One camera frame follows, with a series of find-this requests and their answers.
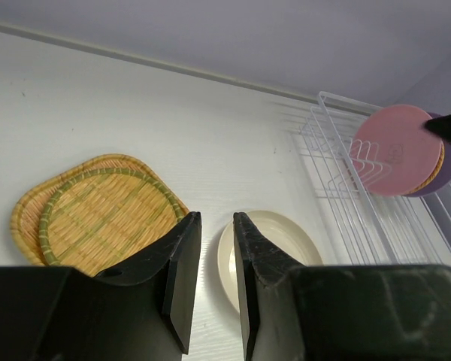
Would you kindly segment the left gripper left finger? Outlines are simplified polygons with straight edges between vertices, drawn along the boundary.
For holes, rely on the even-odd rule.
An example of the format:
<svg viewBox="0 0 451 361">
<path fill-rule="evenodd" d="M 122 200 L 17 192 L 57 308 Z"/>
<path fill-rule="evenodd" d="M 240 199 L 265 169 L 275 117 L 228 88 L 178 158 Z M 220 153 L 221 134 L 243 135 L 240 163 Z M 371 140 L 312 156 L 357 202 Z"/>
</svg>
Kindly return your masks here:
<svg viewBox="0 0 451 361">
<path fill-rule="evenodd" d="M 189 351 L 201 215 L 90 277 L 0 267 L 0 360 L 179 360 Z"/>
</svg>

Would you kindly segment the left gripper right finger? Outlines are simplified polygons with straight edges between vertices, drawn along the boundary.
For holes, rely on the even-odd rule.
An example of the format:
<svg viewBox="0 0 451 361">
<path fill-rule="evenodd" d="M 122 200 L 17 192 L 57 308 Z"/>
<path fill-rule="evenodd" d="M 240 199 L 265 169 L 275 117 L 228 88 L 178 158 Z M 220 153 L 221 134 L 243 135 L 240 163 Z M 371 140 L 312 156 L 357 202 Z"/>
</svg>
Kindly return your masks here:
<svg viewBox="0 0 451 361">
<path fill-rule="evenodd" d="M 305 266 L 233 216 L 247 360 L 451 360 L 451 267 Z"/>
</svg>

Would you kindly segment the pink round plate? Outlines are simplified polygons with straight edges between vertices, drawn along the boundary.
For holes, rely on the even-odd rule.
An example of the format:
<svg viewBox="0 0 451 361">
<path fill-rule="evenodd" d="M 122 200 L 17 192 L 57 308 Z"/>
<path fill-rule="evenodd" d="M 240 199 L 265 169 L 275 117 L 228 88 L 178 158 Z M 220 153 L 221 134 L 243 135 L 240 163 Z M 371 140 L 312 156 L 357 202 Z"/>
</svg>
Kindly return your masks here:
<svg viewBox="0 0 451 361">
<path fill-rule="evenodd" d="M 370 193 L 412 194 L 432 182 L 443 165 L 443 142 L 424 129 L 431 116 L 416 106 L 393 105 L 372 114 L 356 132 L 350 159 Z"/>
</svg>

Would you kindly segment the cream round plate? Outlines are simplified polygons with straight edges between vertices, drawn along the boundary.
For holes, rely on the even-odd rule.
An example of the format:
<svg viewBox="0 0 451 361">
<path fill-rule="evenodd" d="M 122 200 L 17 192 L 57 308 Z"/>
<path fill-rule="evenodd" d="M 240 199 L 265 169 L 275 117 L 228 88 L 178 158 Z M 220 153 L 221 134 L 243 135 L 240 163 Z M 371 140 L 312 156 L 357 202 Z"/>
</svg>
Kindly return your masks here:
<svg viewBox="0 0 451 361">
<path fill-rule="evenodd" d="M 309 235 L 295 222 L 272 211 L 248 211 L 247 216 L 274 245 L 304 265 L 321 265 L 322 257 Z M 229 223 L 219 239 L 217 269 L 232 307 L 240 310 L 235 265 L 234 227 Z"/>
</svg>

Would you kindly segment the green-rimmed woven plate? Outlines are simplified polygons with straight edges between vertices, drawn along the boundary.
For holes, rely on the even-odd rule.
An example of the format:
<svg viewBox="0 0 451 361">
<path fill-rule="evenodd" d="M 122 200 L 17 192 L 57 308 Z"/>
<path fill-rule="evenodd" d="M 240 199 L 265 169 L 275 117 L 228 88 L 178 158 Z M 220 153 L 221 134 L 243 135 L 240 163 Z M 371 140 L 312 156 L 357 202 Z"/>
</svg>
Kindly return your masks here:
<svg viewBox="0 0 451 361">
<path fill-rule="evenodd" d="M 47 265 L 95 276 L 157 241 L 187 213 L 152 175 L 98 168 L 67 180 L 48 199 L 38 241 Z"/>
</svg>

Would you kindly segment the square woven bamboo plate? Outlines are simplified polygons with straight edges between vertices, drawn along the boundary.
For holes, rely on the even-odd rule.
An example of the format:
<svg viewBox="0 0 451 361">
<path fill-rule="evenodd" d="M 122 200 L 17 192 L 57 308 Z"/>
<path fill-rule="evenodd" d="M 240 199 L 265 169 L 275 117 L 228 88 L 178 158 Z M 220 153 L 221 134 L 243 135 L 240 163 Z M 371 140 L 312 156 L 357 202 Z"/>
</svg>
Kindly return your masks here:
<svg viewBox="0 0 451 361">
<path fill-rule="evenodd" d="M 31 188 L 14 206 L 10 220 L 12 239 L 31 264 L 47 264 L 38 240 L 38 226 L 48 199 L 67 179 L 97 168 L 130 168 L 145 173 L 156 181 L 162 180 L 145 162 L 133 156 L 109 153 L 93 157 Z"/>
</svg>

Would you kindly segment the orange woven round plate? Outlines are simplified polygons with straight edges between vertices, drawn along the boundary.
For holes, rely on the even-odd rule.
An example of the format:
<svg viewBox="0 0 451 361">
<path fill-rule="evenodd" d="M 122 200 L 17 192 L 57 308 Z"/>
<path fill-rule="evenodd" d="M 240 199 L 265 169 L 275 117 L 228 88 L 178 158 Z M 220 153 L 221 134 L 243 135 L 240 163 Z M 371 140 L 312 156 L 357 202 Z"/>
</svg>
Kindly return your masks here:
<svg viewBox="0 0 451 361">
<path fill-rule="evenodd" d="M 414 193 L 417 193 L 418 191 L 426 188 L 437 177 L 437 174 L 440 172 L 440 170 L 442 168 L 444 157 L 445 157 L 445 147 L 442 144 L 437 164 L 436 164 L 434 170 L 432 171 L 432 173 L 418 187 L 413 189 L 411 192 L 407 193 L 407 196 L 412 196 Z"/>
</svg>

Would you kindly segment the purple round plate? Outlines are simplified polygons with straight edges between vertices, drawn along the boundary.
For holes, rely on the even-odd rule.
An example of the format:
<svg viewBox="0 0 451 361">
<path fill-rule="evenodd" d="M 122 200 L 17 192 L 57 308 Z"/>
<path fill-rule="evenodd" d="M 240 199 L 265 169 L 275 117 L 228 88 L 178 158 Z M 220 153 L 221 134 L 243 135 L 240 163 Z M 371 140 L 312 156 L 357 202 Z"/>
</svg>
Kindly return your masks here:
<svg viewBox="0 0 451 361">
<path fill-rule="evenodd" d="M 412 105 L 393 105 L 386 109 L 391 141 L 385 162 L 392 170 L 386 183 L 390 194 L 407 196 L 418 187 L 434 170 L 440 155 L 441 145 L 445 147 L 445 157 L 437 177 L 424 189 L 412 196 L 426 196 L 451 181 L 451 144 L 431 134 L 423 128 L 427 120 L 442 117 L 430 114 Z"/>
</svg>

